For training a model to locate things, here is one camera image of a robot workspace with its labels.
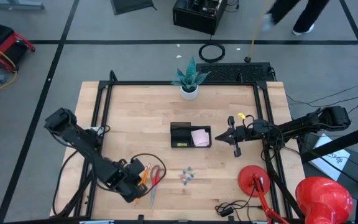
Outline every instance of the potted plant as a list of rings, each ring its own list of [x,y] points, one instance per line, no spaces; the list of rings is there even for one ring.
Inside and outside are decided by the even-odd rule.
[[[178,68],[175,75],[180,81],[172,81],[171,84],[180,86],[181,97],[186,100],[194,100],[198,94],[198,85],[205,80],[209,73],[210,72],[199,74],[196,71],[196,62],[193,57],[187,67],[186,75]]]

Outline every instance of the red lamp shade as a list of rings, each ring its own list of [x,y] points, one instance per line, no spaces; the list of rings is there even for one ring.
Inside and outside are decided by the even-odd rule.
[[[305,224],[344,223],[353,211],[350,193],[339,183],[324,177],[302,180],[295,191],[296,201],[305,214]]]

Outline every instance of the wooden table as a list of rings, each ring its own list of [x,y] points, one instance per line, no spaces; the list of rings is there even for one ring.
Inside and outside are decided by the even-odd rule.
[[[84,82],[81,87],[75,114],[78,125],[84,128],[91,124],[97,88],[98,82]],[[283,83],[268,83],[268,93],[275,124],[291,120]],[[259,94],[266,118],[263,93],[260,91]],[[261,141],[240,143],[242,156],[238,158],[233,156],[232,146],[215,140],[209,149],[172,149],[170,122],[210,125],[214,139],[226,131],[228,116],[233,115],[236,123],[241,123],[241,118],[236,115],[240,112],[257,118],[251,86],[200,86],[199,95],[193,101],[182,99],[177,86],[113,86],[107,121],[111,131],[104,138],[103,156],[118,161],[149,152],[159,156],[168,170],[158,185],[153,209],[150,209],[150,194],[141,198],[134,208],[134,203],[126,203],[120,195],[96,189],[92,219],[136,220],[139,214],[143,214],[145,220],[227,220],[227,217],[217,215],[214,207],[223,202],[248,199],[237,184],[237,175],[248,165],[266,168],[260,158]],[[287,146],[298,150],[295,140]],[[67,149],[65,158],[72,152],[72,149]],[[295,196],[296,186],[305,178],[300,156],[284,149],[281,155],[287,187]],[[157,164],[152,157],[142,156],[139,159],[145,166],[148,163]],[[188,185],[183,185],[179,176],[188,166],[195,170],[195,178]],[[77,190],[82,167],[83,158],[79,154],[67,164],[57,196],[58,211]],[[285,216],[278,188],[277,193],[281,214]],[[265,196],[272,206],[270,193]],[[86,197],[83,203],[82,214],[85,213]],[[252,198],[250,205],[260,205],[259,199]],[[248,220],[246,209],[238,212],[241,220]],[[266,220],[259,209],[250,208],[249,213],[251,220]]]

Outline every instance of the white pot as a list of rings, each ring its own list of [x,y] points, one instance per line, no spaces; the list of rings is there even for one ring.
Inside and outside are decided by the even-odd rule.
[[[197,86],[196,90],[191,93],[185,92],[183,90],[182,86],[180,87],[180,90],[181,90],[180,91],[181,97],[183,97],[183,99],[185,99],[185,100],[194,100],[198,94],[198,86]]]

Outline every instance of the pencil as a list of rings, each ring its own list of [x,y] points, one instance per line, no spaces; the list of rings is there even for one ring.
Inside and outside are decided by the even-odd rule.
[[[147,175],[149,174],[149,170],[150,170],[150,164],[148,164],[148,166],[146,167],[146,170],[144,170],[141,184],[146,184]],[[134,207],[136,207],[136,205],[139,203],[139,200],[140,200],[140,198],[136,199]]]

